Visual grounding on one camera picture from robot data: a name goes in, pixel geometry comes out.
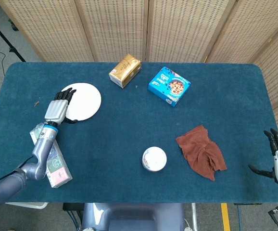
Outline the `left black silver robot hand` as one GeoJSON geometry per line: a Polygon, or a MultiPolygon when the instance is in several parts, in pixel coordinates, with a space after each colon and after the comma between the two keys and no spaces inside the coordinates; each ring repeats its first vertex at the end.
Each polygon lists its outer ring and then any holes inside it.
{"type": "Polygon", "coordinates": [[[66,117],[69,103],[75,92],[75,89],[68,88],[67,90],[56,93],[45,114],[45,122],[48,125],[57,128],[63,122],[68,124],[74,124],[78,122],[77,119],[71,120],[66,117]]]}

